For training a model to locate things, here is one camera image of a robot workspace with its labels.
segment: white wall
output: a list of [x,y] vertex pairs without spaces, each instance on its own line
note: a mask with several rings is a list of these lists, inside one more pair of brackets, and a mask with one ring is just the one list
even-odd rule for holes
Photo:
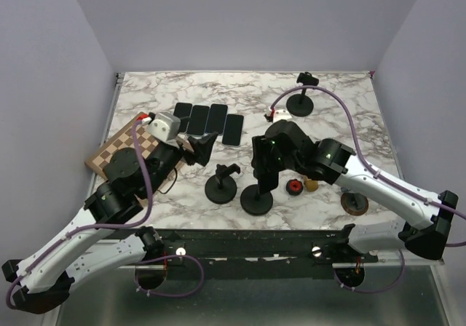
[[[466,212],[466,0],[417,0],[377,68],[375,89],[408,181],[459,195]],[[466,240],[454,219],[450,242]],[[446,249],[466,321],[466,248]]]
[[415,0],[78,0],[118,71],[374,69]]
[[[3,263],[39,249],[82,205],[114,71],[76,0],[0,0],[0,32]],[[39,325],[1,300],[0,325]]]

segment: gray floor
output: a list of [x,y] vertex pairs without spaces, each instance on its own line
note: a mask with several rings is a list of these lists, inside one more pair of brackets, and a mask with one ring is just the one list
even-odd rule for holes
[[[362,287],[382,287],[398,272],[368,269]],[[427,266],[408,267],[399,286],[376,295],[351,293],[331,280],[280,279],[209,280],[190,298],[148,298],[136,293],[133,274],[117,269],[79,288],[60,310],[58,325],[447,325]],[[161,288],[178,292],[194,282],[179,284]]]

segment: white marble surface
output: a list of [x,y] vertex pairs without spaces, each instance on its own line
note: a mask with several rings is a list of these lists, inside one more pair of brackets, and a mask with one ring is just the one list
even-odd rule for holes
[[[366,158],[397,175],[387,131],[368,74],[314,75],[320,79],[321,87],[334,91],[348,105]],[[156,228],[338,229],[348,223],[380,223],[395,218],[393,213],[372,201],[365,215],[348,215],[341,208],[339,188],[324,183],[314,193],[305,191],[301,196],[291,197],[285,192],[285,183],[296,175],[289,171],[280,173],[280,185],[272,192],[274,207],[267,215],[253,217],[242,210],[241,191],[256,182],[250,166],[251,138],[264,134],[269,126],[264,112],[280,93],[296,86],[296,77],[297,73],[127,73],[116,104],[110,136],[139,111],[173,112],[177,102],[193,105],[224,103],[229,106],[229,113],[245,116],[241,146],[223,146],[219,138],[207,167],[185,166],[167,195],[154,196],[154,209],[148,224]],[[354,147],[347,118],[338,103],[323,93],[309,92],[308,95],[315,104],[313,113],[293,120],[313,140],[334,138]],[[285,107],[285,99],[277,108]],[[238,185],[237,196],[225,205],[209,202],[204,193],[206,180],[214,174],[216,164],[233,162],[242,171],[240,175],[233,175]]]

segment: checkerboard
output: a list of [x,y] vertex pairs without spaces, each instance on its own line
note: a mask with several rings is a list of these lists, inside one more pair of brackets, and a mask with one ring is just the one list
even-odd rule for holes
[[[142,114],[143,113],[139,113],[134,119],[128,122],[120,131],[118,131],[117,133],[115,133],[114,136],[109,138],[90,158],[86,159],[84,163],[92,171],[97,173],[102,178],[106,179],[106,176],[103,173],[103,168],[110,162],[111,156],[114,154],[114,152],[127,147],[134,148],[131,129],[136,119]],[[142,126],[140,126],[136,130],[136,134],[138,136],[138,142],[141,146],[143,157],[146,158],[155,149],[158,142],[154,138],[154,136],[147,133],[146,129]],[[176,168],[180,170],[180,168],[183,165],[183,162],[179,162]]]

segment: black rectangular panel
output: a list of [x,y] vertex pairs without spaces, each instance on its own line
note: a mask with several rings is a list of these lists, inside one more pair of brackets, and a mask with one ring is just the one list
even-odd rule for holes
[[239,146],[241,143],[242,123],[245,117],[243,115],[228,114],[226,115],[224,137],[221,142],[226,146]]
[[191,103],[176,103],[173,115],[181,119],[180,133],[185,133],[191,116]]
[[208,106],[193,106],[186,133],[188,135],[204,135],[208,115]]
[[228,106],[225,104],[212,104],[210,106],[205,132],[218,132],[219,135],[223,135],[227,111]]

